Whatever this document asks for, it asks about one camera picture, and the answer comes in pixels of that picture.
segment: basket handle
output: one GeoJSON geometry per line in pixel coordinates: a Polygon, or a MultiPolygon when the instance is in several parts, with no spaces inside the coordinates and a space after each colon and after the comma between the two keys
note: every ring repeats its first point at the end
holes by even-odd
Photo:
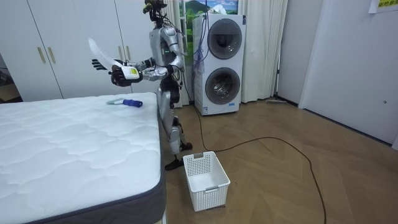
{"type": "Polygon", "coordinates": [[[217,190],[218,190],[218,185],[206,188],[205,193],[210,193],[210,192],[214,192],[217,190]]]}
{"type": "Polygon", "coordinates": [[[194,159],[203,158],[203,152],[194,154],[194,155],[193,155],[193,158],[194,158],[194,159]]]}

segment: robot leg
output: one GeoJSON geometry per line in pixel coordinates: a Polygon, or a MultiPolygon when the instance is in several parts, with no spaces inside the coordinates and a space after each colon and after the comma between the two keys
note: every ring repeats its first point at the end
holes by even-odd
{"type": "Polygon", "coordinates": [[[170,97],[169,91],[158,89],[157,103],[160,118],[162,119],[162,124],[166,131],[172,154],[175,158],[173,162],[165,166],[165,170],[174,170],[183,166],[183,161],[177,159],[176,155],[180,153],[180,151],[192,149],[192,145],[185,142],[185,136],[180,121],[174,116],[174,108],[173,105],[170,104],[170,97]]]}

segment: washing machine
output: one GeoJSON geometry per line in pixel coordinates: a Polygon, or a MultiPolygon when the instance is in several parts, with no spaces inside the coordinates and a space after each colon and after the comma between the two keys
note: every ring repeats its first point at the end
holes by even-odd
{"type": "Polygon", "coordinates": [[[209,14],[207,21],[202,14],[192,25],[195,106],[202,115],[237,111],[241,102],[246,16],[209,14]]]}

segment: white wardrobe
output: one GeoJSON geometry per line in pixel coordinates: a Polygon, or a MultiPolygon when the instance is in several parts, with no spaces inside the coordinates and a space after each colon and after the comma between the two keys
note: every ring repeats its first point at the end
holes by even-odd
{"type": "Polygon", "coordinates": [[[156,91],[159,83],[111,83],[92,67],[88,38],[113,58],[138,62],[152,53],[154,28],[142,1],[2,0],[0,53],[24,101],[156,91]]]}

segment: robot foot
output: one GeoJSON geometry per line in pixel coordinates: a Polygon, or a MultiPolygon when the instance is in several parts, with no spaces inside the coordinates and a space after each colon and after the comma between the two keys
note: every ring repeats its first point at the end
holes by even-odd
{"type": "Polygon", "coordinates": [[[166,171],[170,171],[170,170],[174,170],[179,168],[180,166],[184,166],[184,161],[179,160],[179,159],[174,159],[173,162],[167,164],[166,166],[164,166],[164,169],[166,171]]]}
{"type": "Polygon", "coordinates": [[[181,142],[181,151],[192,150],[193,146],[191,143],[187,142],[186,144],[181,142]]]}

